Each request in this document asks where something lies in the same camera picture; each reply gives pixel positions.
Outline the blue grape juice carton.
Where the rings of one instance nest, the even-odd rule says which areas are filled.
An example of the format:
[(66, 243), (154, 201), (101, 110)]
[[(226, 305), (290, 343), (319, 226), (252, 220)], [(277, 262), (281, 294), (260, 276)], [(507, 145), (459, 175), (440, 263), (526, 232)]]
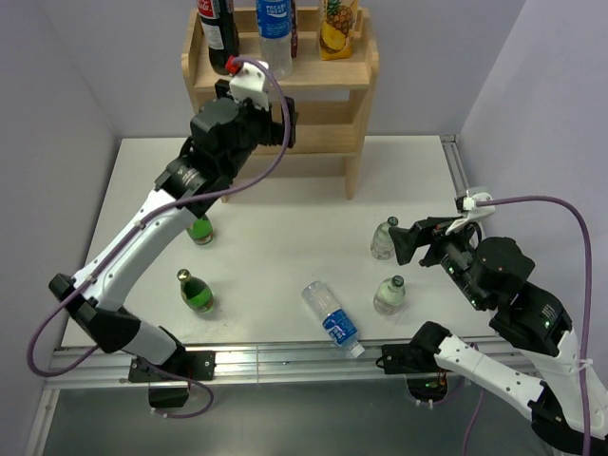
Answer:
[(298, 52), (297, 6), (295, 0), (291, 0), (291, 26), (291, 57), (295, 59)]

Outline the Pocari Sweat bottle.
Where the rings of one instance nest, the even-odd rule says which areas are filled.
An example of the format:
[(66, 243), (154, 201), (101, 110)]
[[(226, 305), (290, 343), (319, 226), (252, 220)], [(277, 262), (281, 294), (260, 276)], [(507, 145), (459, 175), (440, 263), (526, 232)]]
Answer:
[(365, 352), (357, 327), (324, 282), (309, 284), (301, 296), (336, 347), (348, 352), (353, 358), (358, 358)]
[(292, 5), (289, 0), (257, 0), (256, 25), (261, 60), (268, 64), (277, 80), (293, 70)]

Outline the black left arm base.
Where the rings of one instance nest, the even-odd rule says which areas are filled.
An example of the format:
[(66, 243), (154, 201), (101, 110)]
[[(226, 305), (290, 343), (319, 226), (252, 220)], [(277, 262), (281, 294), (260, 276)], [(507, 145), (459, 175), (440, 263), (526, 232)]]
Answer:
[(216, 353), (214, 351), (184, 351), (177, 360), (155, 366), (141, 357), (131, 361), (127, 382), (148, 386), (148, 404), (156, 412), (179, 416), (178, 409), (194, 397), (194, 392), (204, 390), (207, 404), (199, 414), (212, 407), (215, 395), (206, 385), (214, 377)]

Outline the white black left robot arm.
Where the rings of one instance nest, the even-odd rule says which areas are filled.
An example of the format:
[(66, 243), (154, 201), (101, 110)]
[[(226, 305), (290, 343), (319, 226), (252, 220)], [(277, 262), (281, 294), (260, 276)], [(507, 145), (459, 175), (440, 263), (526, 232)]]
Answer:
[(153, 190), (127, 226), (84, 269), (58, 274), (49, 289), (85, 333), (106, 353), (135, 355), (163, 379), (186, 370), (182, 343), (168, 330), (130, 313), (124, 302), (159, 254), (205, 216), (253, 151), (261, 145), (295, 143), (295, 102), (281, 102), (281, 122), (253, 96), (238, 99), (226, 81), (217, 97), (190, 121), (190, 136), (179, 155), (157, 177)]

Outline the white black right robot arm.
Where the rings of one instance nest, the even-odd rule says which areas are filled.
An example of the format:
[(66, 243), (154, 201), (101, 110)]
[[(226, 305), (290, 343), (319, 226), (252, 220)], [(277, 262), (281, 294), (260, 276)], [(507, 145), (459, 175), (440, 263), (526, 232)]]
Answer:
[[(428, 321), (407, 344), (382, 346), (377, 367), (386, 374), (457, 372), (502, 398), (533, 431), (564, 453), (607, 452), (607, 390), (594, 372), (580, 385), (582, 361), (572, 320), (561, 302), (529, 282), (534, 261), (510, 237), (481, 237), (471, 222), (451, 231), (453, 218), (426, 218), (410, 228), (389, 228), (399, 264), (427, 247), (423, 267), (439, 265), (477, 311), (493, 315), (489, 326), (530, 361), (533, 378), (474, 351), (453, 332)], [(472, 245), (472, 237), (478, 243)]]

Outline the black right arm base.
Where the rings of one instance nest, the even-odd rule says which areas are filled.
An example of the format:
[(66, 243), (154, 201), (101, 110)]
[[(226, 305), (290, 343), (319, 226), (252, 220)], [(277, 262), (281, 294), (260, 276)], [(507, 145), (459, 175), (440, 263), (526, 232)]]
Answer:
[(382, 345), (375, 365), (386, 375), (431, 373), (439, 369), (433, 354), (413, 343)]

